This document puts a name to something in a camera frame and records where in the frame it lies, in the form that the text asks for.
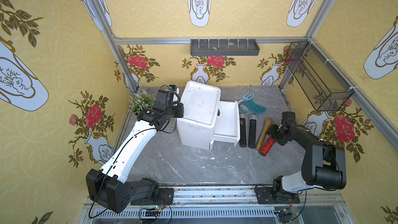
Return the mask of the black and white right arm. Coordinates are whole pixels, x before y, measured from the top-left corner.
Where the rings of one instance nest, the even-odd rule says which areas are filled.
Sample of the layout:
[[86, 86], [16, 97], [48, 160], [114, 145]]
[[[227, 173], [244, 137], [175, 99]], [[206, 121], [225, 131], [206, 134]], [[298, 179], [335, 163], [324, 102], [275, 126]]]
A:
[[272, 125], [270, 137], [279, 145], [295, 141], [305, 150], [301, 170], [273, 181], [273, 194], [288, 197], [310, 189], [342, 190], [347, 184], [346, 157], [342, 147], [330, 144], [297, 124], [294, 112], [283, 112], [280, 125]]

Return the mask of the red glitter microphone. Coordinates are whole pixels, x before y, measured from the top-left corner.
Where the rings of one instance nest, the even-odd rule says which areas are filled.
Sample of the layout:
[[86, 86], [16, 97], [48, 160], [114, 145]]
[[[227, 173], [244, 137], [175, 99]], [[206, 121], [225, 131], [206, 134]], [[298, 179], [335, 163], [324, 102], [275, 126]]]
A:
[[269, 151], [272, 149], [273, 145], [275, 144], [275, 140], [272, 136], [268, 138], [268, 140], [264, 143], [263, 147], [260, 149], [259, 153], [262, 156], [266, 156]]

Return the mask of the white plastic drawer cabinet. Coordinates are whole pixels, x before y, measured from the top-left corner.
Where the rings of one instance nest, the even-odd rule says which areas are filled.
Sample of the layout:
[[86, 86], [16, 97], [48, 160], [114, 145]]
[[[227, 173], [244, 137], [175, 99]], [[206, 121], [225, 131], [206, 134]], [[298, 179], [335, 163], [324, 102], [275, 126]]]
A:
[[187, 82], [181, 97], [183, 117], [177, 119], [182, 145], [212, 149], [220, 97], [221, 89], [218, 87]]

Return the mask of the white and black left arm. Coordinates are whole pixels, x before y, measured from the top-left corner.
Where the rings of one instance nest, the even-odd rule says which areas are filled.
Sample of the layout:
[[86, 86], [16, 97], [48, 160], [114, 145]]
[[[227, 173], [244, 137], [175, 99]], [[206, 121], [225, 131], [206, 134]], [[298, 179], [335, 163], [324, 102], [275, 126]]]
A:
[[128, 181], [129, 173], [148, 142], [164, 132], [172, 119], [182, 118], [183, 104], [175, 85], [162, 86], [152, 106], [143, 109], [126, 140], [99, 169], [86, 176], [90, 199], [117, 214], [132, 202], [157, 200], [159, 184], [150, 179]]

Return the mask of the black rhinestone microphone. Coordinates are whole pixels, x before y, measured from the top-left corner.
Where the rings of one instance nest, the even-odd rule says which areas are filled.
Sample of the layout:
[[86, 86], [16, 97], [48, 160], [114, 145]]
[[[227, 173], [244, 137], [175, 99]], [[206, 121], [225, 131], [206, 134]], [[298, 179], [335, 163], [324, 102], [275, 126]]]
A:
[[245, 114], [239, 114], [239, 127], [240, 127], [239, 146], [246, 147], [247, 146], [247, 138], [246, 138], [246, 115]]
[[249, 140], [248, 140], [249, 148], [256, 147], [256, 129], [257, 129], [257, 115], [251, 114], [249, 116]]

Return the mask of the gold glitter microphone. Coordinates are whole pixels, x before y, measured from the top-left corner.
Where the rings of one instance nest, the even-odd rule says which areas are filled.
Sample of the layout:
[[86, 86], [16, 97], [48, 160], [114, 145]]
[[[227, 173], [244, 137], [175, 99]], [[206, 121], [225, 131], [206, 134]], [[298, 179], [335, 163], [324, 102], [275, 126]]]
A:
[[265, 141], [265, 138], [267, 136], [267, 132], [269, 131], [269, 129], [272, 126], [272, 124], [273, 124], [272, 119], [271, 118], [266, 118], [263, 130], [261, 132], [261, 135], [260, 135], [259, 140], [258, 140], [257, 145], [256, 145], [256, 150], [257, 151], [260, 151], [260, 149], [262, 148], [263, 143]]

